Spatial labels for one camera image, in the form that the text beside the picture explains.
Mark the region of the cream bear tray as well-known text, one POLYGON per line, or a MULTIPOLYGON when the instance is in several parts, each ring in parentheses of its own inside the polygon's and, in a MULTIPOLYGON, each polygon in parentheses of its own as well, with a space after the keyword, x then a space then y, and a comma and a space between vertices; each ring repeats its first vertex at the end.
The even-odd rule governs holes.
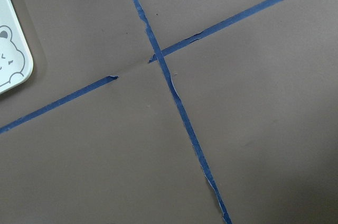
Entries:
POLYGON ((33 57, 11 0, 1 0, 1 93, 32 74, 33 57))

